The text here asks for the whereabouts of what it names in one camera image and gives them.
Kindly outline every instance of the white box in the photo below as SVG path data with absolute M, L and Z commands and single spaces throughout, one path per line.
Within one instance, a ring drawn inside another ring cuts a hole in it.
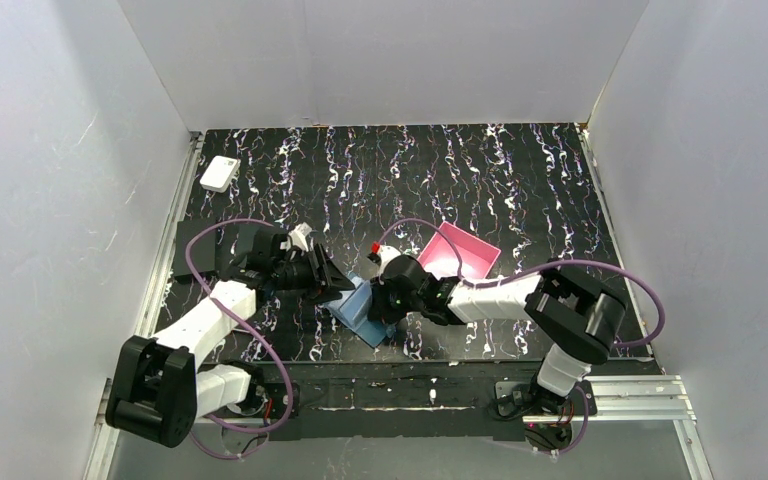
M 225 193 L 225 190 L 228 190 L 228 185 L 231 184 L 231 179 L 234 178 L 239 169 L 240 161 L 238 159 L 217 155 L 210 161 L 210 165 L 207 166 L 207 170 L 204 171 L 199 183 L 205 190 Z

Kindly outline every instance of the pink container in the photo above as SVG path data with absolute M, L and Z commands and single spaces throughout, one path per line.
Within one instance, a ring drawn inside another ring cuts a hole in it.
M 485 278 L 490 273 L 501 250 L 449 222 L 443 222 L 440 230 L 458 248 L 463 259 L 461 272 L 464 277 Z M 458 273 L 458 257 L 439 233 L 434 234 L 417 260 L 427 272 L 437 278 L 451 277 Z

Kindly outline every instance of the blue object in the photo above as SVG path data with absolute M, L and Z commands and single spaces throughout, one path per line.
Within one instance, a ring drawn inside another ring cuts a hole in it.
M 372 286 L 359 276 L 349 273 L 349 280 L 355 284 L 355 289 L 342 292 L 342 298 L 324 304 L 337 320 L 366 342 L 370 347 L 377 347 L 387 337 L 392 337 L 396 329 L 381 322 L 370 321 L 367 318 L 372 304 Z

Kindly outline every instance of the marble tabletop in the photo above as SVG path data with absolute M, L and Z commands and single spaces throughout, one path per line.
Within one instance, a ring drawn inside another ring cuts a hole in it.
M 223 194 L 198 183 L 215 155 L 242 160 Z M 186 217 L 253 217 L 288 229 L 307 222 L 345 271 L 360 268 L 384 229 L 405 217 L 448 221 L 498 246 L 490 277 L 557 257 L 617 264 L 573 124 L 212 130 Z M 433 233 L 404 225 L 387 244 L 418 254 Z M 593 273 L 627 295 L 621 278 Z M 202 296 L 197 284 L 178 282 L 170 272 L 157 329 Z M 393 339 L 373 349 L 291 294 L 277 295 L 250 323 L 285 361 L 534 360 L 551 347 L 531 321 L 441 327 L 412 314 Z M 620 337 L 641 336 L 629 309 Z M 648 356 L 644 347 L 613 354 Z M 249 335 L 234 332 L 208 361 L 265 356 Z

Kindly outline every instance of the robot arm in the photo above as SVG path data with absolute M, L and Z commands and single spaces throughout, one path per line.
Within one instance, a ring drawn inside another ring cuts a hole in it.
M 371 256 L 380 267 L 370 281 L 370 319 L 394 324 L 409 312 L 440 325 L 532 319 L 555 342 L 524 392 L 523 402 L 535 408 L 556 410 L 590 373 L 591 365 L 608 360 L 625 316 L 622 297 L 576 267 L 547 270 L 507 284 L 487 280 L 491 286 L 479 288 L 457 277 L 438 279 L 415 258 L 393 256 L 384 249 Z
M 321 245 L 308 248 L 310 228 L 292 232 L 260 227 L 252 249 L 238 255 L 226 280 L 209 298 L 152 338 L 125 342 L 113 377 L 106 422 L 167 447 L 180 444 L 195 419 L 226 405 L 257 400 L 250 387 L 255 369 L 218 365 L 199 372 L 205 358 L 237 322 L 214 304 L 218 300 L 241 319 L 251 318 L 277 290 L 303 290 L 317 304 L 354 288 Z

